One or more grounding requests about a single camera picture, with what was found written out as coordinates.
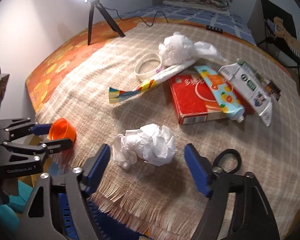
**black cable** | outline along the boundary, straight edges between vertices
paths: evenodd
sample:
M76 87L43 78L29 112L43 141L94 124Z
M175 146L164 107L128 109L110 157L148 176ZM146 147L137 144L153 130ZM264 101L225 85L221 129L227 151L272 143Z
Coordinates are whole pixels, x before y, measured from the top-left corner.
M163 16L164 16L164 18L166 19L166 21L167 21L167 23L169 23L168 22L168 19L167 19L167 17L166 17L166 15L164 14L164 12L162 12L162 11L157 11L156 12L156 14L154 15L154 17L153 17L153 21L152 21L152 24L151 25L149 25L148 23L146 23L145 22L145 20L141 17L141 16L138 16L138 15L136 15L136 16L133 16L133 17L130 17L130 18L121 18L120 16L119 16L119 13L118 13L118 10L117 9L110 9L110 8L106 8L106 7L104 7L106 10L109 10L109 11L116 11L117 12L117 16L119 17L119 19L120 20L122 20L122 21L127 21L127 20L130 20L130 19L133 19L133 18L140 18L148 27L152 27L153 26L153 24L154 24L154 20L155 20L155 17L157 16L157 14L158 13L162 13L163 14Z

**scissor handle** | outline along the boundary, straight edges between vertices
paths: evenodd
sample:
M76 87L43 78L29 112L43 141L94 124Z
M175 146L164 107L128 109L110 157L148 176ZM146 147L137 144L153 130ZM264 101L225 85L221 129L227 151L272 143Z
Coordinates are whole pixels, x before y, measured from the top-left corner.
M242 159L241 159L241 156L240 154L234 150L234 149L227 149L227 150L224 150L222 153L220 153L213 161L213 164L212 166L213 167L217 167L219 166L219 163L220 161L222 160L222 158L226 155L226 154L232 154L237 162L238 162L238 165L237 167L235 167L232 171L229 171L228 173L231 173L231 174L235 174L240 168L241 168L241 165L242 165Z

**beige blanket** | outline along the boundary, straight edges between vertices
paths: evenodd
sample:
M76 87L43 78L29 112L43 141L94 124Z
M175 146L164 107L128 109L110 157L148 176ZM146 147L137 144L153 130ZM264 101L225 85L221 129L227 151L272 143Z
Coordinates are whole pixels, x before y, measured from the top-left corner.
M282 96L274 103L272 124L266 127L252 115L240 124L224 119L180 126L167 83L123 103L109 104L109 86L122 90L136 87L139 81L133 69L138 60L157 52L159 43L175 31L193 41L210 42L229 63L240 57L273 79ZM211 161L221 151L234 148L242 155L239 173L256 174L280 235L285 235L300 208L300 99L295 82L257 50L196 27L155 24L148 28L139 24L126 35L106 44L69 73L37 115L40 123L65 117L77 129L74 155L55 155L55 160L64 168L79 166L102 143L111 145L118 133L150 123L166 125L176 137L172 163L156 167L139 160L125 171L111 160L93 196L101 210L153 239L188 240L207 199L195 187L183 148L193 143ZM228 210L219 237L226 236L231 215Z

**logo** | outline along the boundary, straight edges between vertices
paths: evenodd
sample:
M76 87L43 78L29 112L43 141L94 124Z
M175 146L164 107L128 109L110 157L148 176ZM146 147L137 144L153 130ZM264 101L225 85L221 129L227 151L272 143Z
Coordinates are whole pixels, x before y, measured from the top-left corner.
M247 86L248 86L252 91L254 91L254 90L257 88L257 86L255 85L255 83L253 83L251 80L248 80Z
M241 75L241 79L246 82L248 80L248 77L245 74Z
M265 120L268 120L270 118L270 115L268 112L265 112Z
M32 170L32 167L29 167L29 168L24 168L24 169L7 170L7 173L15 173L15 172L31 171L31 170Z
M158 74L162 69L163 69L163 66L161 66L160 68L158 68L155 72Z

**white plastic bag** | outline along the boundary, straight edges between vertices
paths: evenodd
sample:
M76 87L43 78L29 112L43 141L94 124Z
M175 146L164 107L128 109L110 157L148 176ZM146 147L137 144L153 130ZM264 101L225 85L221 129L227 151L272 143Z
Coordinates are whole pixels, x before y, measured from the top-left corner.
M137 162L137 156L156 166L170 163L176 147L172 131L153 123L137 130L126 130L125 135L118 134L112 151L114 162L128 169Z
M224 60L210 43L204 41L193 43L179 32L175 32L173 36L164 39L164 42L159 45L159 55L165 66L181 64L193 58L213 57Z

